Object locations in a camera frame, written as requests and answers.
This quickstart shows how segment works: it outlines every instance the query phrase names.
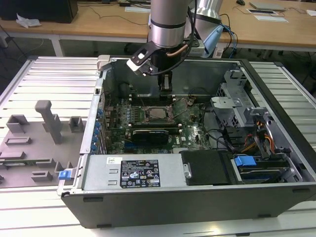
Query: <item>blue cable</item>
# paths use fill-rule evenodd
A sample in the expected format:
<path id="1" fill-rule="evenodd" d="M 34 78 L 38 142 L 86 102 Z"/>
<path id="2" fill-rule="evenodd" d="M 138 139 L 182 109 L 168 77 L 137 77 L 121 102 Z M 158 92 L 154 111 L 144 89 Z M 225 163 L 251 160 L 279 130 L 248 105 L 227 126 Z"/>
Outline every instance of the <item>blue cable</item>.
<path id="1" fill-rule="evenodd" d="M 229 32 L 229 34 L 231 34 L 231 36 L 233 37 L 233 50 L 232 50 L 232 52 L 231 52 L 231 54 L 230 54 L 230 56 L 229 56 L 229 58 L 232 58 L 233 53 L 234 53 L 234 51 L 236 50 L 236 47 L 237 47 L 237 40 L 235 39 L 235 34 L 234 34 L 234 32 L 232 32 L 231 29 L 230 29 L 228 26 L 223 25 L 223 24 L 221 24 L 221 25 L 222 25 L 222 26 Z"/>

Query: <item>computer case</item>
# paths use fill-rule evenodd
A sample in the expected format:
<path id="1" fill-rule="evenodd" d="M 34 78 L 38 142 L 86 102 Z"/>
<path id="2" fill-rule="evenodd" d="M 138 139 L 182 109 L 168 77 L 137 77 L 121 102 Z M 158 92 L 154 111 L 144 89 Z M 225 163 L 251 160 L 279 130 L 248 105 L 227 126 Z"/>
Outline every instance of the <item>computer case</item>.
<path id="1" fill-rule="evenodd" d="M 78 12 L 76 0 L 0 0 L 2 20 L 16 20 L 16 14 L 28 19 L 71 23 Z"/>

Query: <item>open computer chassis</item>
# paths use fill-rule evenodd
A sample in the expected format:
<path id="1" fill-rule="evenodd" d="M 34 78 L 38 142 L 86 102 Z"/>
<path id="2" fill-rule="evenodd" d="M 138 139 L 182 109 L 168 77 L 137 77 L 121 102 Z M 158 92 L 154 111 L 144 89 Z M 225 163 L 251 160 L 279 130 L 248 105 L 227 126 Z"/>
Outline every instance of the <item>open computer chassis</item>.
<path id="1" fill-rule="evenodd" d="M 275 217 L 315 195 L 316 153 L 249 62 L 186 60 L 163 93 L 126 60 L 99 61 L 74 186 L 59 190 L 84 227 Z"/>

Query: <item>warning label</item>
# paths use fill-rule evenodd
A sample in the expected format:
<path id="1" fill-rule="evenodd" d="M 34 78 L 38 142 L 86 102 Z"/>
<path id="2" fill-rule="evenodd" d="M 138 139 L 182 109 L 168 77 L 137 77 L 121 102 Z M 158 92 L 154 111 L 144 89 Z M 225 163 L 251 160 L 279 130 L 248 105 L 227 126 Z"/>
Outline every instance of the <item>warning label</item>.
<path id="1" fill-rule="evenodd" d="M 158 160 L 122 160 L 120 186 L 122 188 L 160 187 Z"/>

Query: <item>desk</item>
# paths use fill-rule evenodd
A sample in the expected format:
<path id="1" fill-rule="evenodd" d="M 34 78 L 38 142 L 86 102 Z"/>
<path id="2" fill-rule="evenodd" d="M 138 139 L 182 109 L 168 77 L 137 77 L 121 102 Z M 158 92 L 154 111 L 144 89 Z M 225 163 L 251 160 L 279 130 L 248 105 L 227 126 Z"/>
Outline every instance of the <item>desk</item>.
<path id="1" fill-rule="evenodd" d="M 231 28 L 238 35 L 238 48 L 316 52 L 316 17 L 300 14 L 290 8 L 284 12 L 284 18 L 288 23 L 259 21 L 254 14 L 246 15 L 238 10 L 248 13 L 247 8 L 253 9 L 249 2 L 250 0 L 245 0 L 246 5 L 240 6 L 234 0 L 227 0 L 223 2 L 220 10 L 221 14 L 226 13 L 230 17 Z M 316 4 L 311 2 L 280 0 L 260 0 L 260 2 L 277 3 L 284 8 L 316 9 Z M 228 24 L 226 16 L 222 16 L 222 21 Z M 217 44 L 217 50 L 222 51 L 229 40 L 229 34 L 223 33 Z"/>
<path id="2" fill-rule="evenodd" d="M 92 6 L 101 16 L 113 16 L 99 19 L 90 7 L 83 7 L 84 5 L 86 4 L 79 4 L 78 14 L 71 24 L 41 22 L 42 26 L 28 29 L 21 27 L 15 21 L 0 20 L 0 24 L 12 37 L 50 39 L 55 54 L 59 57 L 64 55 L 60 40 L 147 41 L 148 13 L 125 12 L 125 7 L 119 5 Z M 117 16 L 144 25 L 133 24 Z M 6 34 L 0 31 L 0 37 L 4 38 Z"/>
<path id="3" fill-rule="evenodd" d="M 245 1 L 246 5 L 240 6 L 235 0 L 225 0 L 220 10 L 221 14 L 226 13 L 230 17 L 232 30 L 238 35 L 238 48 L 316 51 L 316 17 L 289 9 L 284 13 L 288 23 L 259 21 L 253 14 L 245 15 L 233 9 L 234 6 L 238 6 L 240 10 L 246 12 L 246 8 L 252 8 L 249 0 Z M 316 8 L 316 4 L 308 2 L 279 0 L 277 3 L 286 8 L 295 7 L 304 10 Z M 147 25 L 132 24 L 119 17 L 99 19 L 90 7 L 79 5 L 81 6 L 78 14 L 71 24 L 42 22 L 42 26 L 29 29 L 19 26 L 14 21 L 0 20 L 0 24 L 13 37 L 50 39 L 56 56 L 64 55 L 59 40 L 146 42 Z M 125 8 L 118 5 L 92 8 L 101 16 L 122 16 L 139 24 L 148 22 L 148 13 L 125 12 Z M 222 18 L 223 23 L 228 24 L 226 17 Z M 5 33 L 0 31 L 0 36 L 5 37 Z M 217 44 L 217 50 L 222 52 L 229 40 L 228 33 L 223 33 Z"/>

